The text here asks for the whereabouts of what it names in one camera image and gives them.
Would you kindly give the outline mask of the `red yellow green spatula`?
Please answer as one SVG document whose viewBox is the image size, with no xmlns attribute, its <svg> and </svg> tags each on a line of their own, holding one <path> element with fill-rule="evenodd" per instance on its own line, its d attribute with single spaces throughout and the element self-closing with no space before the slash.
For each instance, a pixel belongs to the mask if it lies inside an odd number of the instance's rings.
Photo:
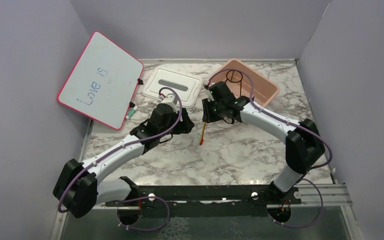
<svg viewBox="0 0 384 240">
<path fill-rule="evenodd" d="M 204 122 L 204 123 L 203 123 L 203 126 L 202 126 L 201 135 L 200 135 L 200 141 L 199 141 L 199 145 L 200 145 L 200 146 L 202 146 L 203 143 L 204 143 L 204 136 L 205 136 L 206 125 L 207 125 L 207 124 Z"/>
</svg>

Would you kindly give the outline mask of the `black wire tripod stand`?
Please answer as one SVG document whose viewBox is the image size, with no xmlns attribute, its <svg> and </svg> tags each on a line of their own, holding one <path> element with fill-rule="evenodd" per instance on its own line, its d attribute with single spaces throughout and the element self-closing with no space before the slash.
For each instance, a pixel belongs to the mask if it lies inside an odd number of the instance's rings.
<svg viewBox="0 0 384 240">
<path fill-rule="evenodd" d="M 242 95 L 243 78 L 243 74 L 234 69 L 227 71 L 225 74 L 224 82 L 236 97 Z"/>
</svg>

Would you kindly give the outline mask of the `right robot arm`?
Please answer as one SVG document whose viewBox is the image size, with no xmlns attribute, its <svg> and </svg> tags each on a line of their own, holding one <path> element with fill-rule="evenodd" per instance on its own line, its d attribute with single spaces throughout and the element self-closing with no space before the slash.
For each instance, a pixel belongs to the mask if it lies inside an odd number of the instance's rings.
<svg viewBox="0 0 384 240">
<path fill-rule="evenodd" d="M 285 144 L 286 165 L 270 183 L 269 199 L 280 204 L 289 196 L 289 190 L 301 180 L 315 162 L 325 154 L 316 124 L 306 118 L 298 121 L 283 117 L 250 100 L 235 97 L 225 82 L 206 87 L 208 97 L 202 100 L 205 123 L 225 119 L 257 127 Z"/>
</svg>

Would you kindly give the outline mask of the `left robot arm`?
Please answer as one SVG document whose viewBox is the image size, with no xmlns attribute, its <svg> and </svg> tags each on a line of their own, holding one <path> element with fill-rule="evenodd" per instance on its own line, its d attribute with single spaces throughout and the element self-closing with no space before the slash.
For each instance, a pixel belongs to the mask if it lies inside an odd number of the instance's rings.
<svg viewBox="0 0 384 240">
<path fill-rule="evenodd" d="M 188 134 L 194 126 L 186 108 L 177 111 L 167 103 L 160 103 L 148 119 L 105 152 L 85 162 L 70 159 L 64 164 L 52 191 L 58 199 L 58 212 L 83 217 L 103 196 L 99 185 L 108 175 L 161 144 L 162 137 Z"/>
</svg>

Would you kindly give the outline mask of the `pink plastic bin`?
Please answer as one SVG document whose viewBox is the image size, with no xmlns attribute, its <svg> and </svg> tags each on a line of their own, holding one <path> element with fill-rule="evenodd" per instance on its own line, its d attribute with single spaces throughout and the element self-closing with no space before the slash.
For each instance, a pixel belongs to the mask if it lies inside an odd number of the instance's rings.
<svg viewBox="0 0 384 240">
<path fill-rule="evenodd" d="M 226 73 L 230 70 L 236 70 L 243 74 L 241 96 L 250 96 L 251 83 L 253 83 L 253 100 L 262 107 L 266 107 L 280 91 L 277 84 L 257 72 L 255 67 L 251 67 L 238 59 L 231 59 L 220 67 L 211 77 L 210 83 L 225 82 Z"/>
</svg>

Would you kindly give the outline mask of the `green whiteboard marker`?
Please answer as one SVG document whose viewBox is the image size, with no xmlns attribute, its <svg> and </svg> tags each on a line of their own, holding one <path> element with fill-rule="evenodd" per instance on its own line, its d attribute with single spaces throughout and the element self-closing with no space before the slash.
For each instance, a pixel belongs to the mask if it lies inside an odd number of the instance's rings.
<svg viewBox="0 0 384 240">
<path fill-rule="evenodd" d="M 126 116 L 125 116 L 125 119 L 126 120 L 130 119 L 137 112 L 137 110 L 138 110 L 137 106 L 130 108 L 129 111 L 127 112 Z"/>
</svg>

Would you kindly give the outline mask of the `white plastic lid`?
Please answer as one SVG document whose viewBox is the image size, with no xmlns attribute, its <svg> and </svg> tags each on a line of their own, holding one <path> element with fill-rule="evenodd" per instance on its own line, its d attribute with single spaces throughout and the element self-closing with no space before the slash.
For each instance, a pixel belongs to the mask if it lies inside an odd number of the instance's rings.
<svg viewBox="0 0 384 240">
<path fill-rule="evenodd" d="M 142 94 L 157 100 L 159 90 L 168 87 L 178 94 L 182 106 L 190 109 L 195 105 L 203 84 L 204 81 L 200 77 L 158 67 L 144 84 Z"/>
</svg>

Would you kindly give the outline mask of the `black whiteboard clip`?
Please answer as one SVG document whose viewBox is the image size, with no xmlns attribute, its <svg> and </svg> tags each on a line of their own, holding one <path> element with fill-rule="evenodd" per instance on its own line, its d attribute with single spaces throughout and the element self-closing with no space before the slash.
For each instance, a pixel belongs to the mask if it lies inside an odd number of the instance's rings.
<svg viewBox="0 0 384 240">
<path fill-rule="evenodd" d="M 139 85 L 143 85 L 144 84 L 144 81 L 142 79 L 140 79 L 140 78 L 137 79 L 137 82 L 138 82 Z"/>
</svg>

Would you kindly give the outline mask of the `pink-framed whiteboard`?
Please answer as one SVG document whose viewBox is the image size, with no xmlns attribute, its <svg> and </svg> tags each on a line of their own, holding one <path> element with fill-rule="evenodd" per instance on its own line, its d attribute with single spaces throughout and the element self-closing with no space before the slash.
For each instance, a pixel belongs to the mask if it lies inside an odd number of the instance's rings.
<svg viewBox="0 0 384 240">
<path fill-rule="evenodd" d="M 56 99 L 112 129 L 122 128 L 144 65 L 95 31 Z"/>
</svg>

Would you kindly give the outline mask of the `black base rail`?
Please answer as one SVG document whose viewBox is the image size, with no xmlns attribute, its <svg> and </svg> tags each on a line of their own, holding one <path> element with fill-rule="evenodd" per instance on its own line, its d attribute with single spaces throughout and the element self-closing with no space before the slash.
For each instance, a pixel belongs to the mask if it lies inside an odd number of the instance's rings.
<svg viewBox="0 0 384 240">
<path fill-rule="evenodd" d="M 136 185 L 127 179 L 70 190 L 63 206 L 81 218 L 95 206 L 142 218 L 266 217 L 293 208 L 351 206 L 343 184 L 302 184 L 282 196 L 268 185 Z"/>
</svg>

